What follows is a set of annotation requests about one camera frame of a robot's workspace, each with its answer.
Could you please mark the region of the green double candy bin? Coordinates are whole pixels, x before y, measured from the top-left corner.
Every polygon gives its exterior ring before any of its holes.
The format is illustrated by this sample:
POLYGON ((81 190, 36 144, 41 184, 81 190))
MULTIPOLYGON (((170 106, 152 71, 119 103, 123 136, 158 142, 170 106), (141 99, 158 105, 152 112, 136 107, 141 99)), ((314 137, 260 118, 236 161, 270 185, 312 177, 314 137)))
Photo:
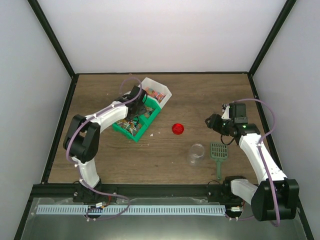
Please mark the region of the green double candy bin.
POLYGON ((137 143, 162 110, 158 102, 149 96, 145 97, 144 107, 145 113, 131 121, 118 120, 112 128, 137 143))

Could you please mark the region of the green slotted scoop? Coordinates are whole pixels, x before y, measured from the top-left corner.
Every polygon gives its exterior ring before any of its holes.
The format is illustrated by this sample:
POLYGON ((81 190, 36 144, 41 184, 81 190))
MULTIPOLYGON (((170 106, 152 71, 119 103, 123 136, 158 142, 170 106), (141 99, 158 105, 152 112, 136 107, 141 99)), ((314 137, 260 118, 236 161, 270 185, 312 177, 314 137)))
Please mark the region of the green slotted scoop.
POLYGON ((219 142, 210 143, 210 158, 216 163, 216 177, 222 179, 222 163, 228 158, 228 148, 219 142))

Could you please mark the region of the clear plastic jar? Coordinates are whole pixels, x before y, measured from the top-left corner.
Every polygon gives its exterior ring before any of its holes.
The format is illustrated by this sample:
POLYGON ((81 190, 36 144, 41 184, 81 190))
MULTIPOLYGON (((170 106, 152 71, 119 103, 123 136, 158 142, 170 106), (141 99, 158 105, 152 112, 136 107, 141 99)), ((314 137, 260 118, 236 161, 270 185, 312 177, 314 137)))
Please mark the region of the clear plastic jar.
POLYGON ((191 166, 197 166, 202 162, 204 155, 204 146, 200 143, 195 143, 190 147, 188 151, 187 161, 191 166))

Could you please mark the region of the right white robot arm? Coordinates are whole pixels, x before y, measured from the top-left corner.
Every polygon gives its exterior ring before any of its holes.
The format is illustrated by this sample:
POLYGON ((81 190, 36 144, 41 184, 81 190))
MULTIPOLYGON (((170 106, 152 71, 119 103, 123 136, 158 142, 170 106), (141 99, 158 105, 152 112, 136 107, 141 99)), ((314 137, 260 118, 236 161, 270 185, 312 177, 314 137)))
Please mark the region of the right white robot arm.
POLYGON ((245 100, 223 104, 222 114, 213 113, 205 124, 221 137, 232 137, 248 158, 257 178, 257 185, 242 176, 225 178, 223 198, 229 202, 241 198, 251 206, 257 221, 271 222, 278 227, 282 220, 296 216, 300 187, 295 179, 289 179, 268 152, 264 135, 254 123, 248 122, 245 100))

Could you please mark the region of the white candy bin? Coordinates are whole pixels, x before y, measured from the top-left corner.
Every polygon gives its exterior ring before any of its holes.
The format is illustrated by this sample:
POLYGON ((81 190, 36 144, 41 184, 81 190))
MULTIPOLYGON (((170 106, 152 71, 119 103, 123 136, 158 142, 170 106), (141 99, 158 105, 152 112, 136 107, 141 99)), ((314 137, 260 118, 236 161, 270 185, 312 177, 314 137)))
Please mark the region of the white candy bin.
POLYGON ((160 108, 163 109, 172 97, 172 93, 169 88, 149 77, 145 77, 141 83, 142 88, 146 91, 147 95, 155 100, 160 108))

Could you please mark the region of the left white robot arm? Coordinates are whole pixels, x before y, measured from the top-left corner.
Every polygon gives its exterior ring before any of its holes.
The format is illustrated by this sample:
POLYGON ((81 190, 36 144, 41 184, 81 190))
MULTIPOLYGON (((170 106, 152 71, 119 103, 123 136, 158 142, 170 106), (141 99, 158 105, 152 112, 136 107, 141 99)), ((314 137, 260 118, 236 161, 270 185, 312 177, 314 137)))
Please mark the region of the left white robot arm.
POLYGON ((89 201, 97 202, 101 196, 121 197, 102 192, 97 186, 101 182, 95 164, 100 135, 117 121, 137 117, 146 97, 147 93, 143 88, 134 86, 130 93, 118 97, 98 112, 87 116, 77 114, 72 118, 63 147, 66 159, 73 163, 79 173, 79 183, 86 188, 84 195, 89 201))

